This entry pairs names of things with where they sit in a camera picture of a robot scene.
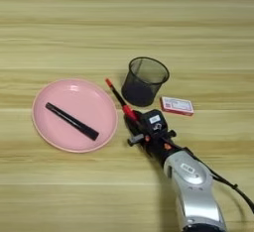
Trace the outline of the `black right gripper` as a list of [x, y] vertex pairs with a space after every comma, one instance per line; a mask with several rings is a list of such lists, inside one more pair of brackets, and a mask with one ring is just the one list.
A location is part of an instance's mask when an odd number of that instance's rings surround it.
[[127, 115], [124, 116], [124, 121], [127, 129], [131, 134], [128, 139], [130, 146], [140, 145], [143, 150], [151, 157], [155, 158], [162, 166], [166, 159], [172, 154], [179, 152], [182, 147], [174, 143], [173, 138], [177, 136], [174, 130], [161, 131], [154, 135], [145, 135], [146, 128], [142, 121], [142, 113], [134, 111], [136, 121]]

